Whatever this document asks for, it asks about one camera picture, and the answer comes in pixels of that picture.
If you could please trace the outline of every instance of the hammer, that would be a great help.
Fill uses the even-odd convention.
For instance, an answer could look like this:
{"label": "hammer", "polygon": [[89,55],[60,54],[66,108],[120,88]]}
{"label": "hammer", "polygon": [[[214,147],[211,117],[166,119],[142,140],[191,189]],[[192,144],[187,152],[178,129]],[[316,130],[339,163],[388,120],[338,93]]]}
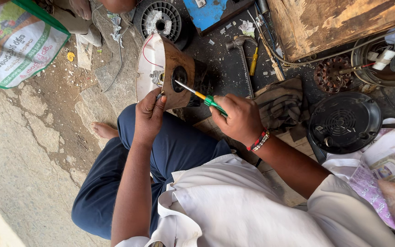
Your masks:
{"label": "hammer", "polygon": [[241,58],[243,69],[245,70],[245,80],[248,83],[249,98],[253,99],[254,92],[252,91],[251,79],[249,77],[248,66],[246,65],[245,53],[243,50],[243,43],[245,43],[245,41],[253,42],[256,46],[258,46],[255,39],[250,36],[239,36],[235,40],[225,43],[225,45],[227,46],[228,51],[234,48],[238,48],[240,50],[240,58]]}

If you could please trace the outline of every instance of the green screwdriver handle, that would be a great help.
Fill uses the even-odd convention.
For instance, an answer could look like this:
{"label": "green screwdriver handle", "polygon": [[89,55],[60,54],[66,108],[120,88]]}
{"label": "green screwdriver handle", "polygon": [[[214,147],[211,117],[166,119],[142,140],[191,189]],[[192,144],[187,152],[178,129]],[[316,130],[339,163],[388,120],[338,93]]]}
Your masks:
{"label": "green screwdriver handle", "polygon": [[206,104],[208,106],[214,106],[220,111],[220,113],[222,115],[228,116],[228,114],[225,112],[225,110],[220,105],[218,105],[216,102],[214,102],[213,96],[207,95],[205,100],[204,100],[204,104]]}

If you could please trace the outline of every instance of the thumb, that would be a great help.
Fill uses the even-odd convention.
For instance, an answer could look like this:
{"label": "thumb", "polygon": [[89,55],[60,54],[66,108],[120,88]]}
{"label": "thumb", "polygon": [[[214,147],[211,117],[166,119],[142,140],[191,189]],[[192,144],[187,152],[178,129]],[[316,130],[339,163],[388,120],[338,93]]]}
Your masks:
{"label": "thumb", "polygon": [[221,130],[228,127],[227,119],[220,113],[220,111],[216,107],[210,106],[210,111],[211,115],[213,116],[213,121],[217,124],[217,126],[219,126]]}
{"label": "thumb", "polygon": [[164,112],[165,103],[167,102],[167,96],[163,95],[160,99],[155,102],[153,107],[152,118],[162,118],[162,113]]}

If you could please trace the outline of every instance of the green plastic bag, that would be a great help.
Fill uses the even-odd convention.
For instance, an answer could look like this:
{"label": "green plastic bag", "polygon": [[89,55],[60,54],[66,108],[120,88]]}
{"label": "green plastic bag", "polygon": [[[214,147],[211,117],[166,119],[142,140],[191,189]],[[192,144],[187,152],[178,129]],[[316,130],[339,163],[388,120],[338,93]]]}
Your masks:
{"label": "green plastic bag", "polygon": [[70,33],[31,0],[0,5],[0,88],[18,86],[45,69]]}

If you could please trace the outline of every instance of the navy blue pants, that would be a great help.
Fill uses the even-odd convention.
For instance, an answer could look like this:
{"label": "navy blue pants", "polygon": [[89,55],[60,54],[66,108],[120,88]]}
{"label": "navy blue pants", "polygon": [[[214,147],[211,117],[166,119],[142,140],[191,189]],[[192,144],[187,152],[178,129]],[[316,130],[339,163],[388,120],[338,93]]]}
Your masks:
{"label": "navy blue pants", "polygon": [[[157,201],[172,172],[189,170],[214,158],[231,153],[228,144],[207,136],[164,112],[162,127],[150,156],[153,175],[150,234],[157,227]],[[72,206],[72,221],[81,229],[111,239],[112,213],[124,165],[135,132],[135,105],[126,107],[118,117],[119,137],[109,140],[98,155]]]}

